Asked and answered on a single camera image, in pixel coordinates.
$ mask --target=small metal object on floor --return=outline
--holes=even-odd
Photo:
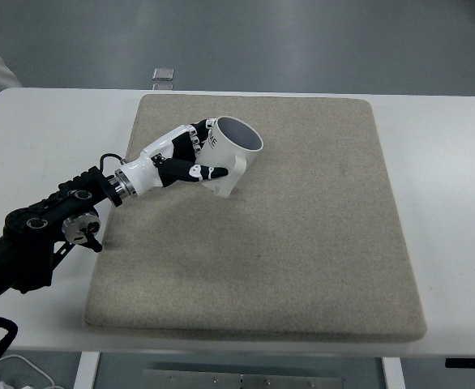
[[[144,370],[144,389],[342,389],[342,378]]]
[[[153,79],[160,81],[171,81],[173,79],[174,69],[172,67],[157,67],[153,71]]]

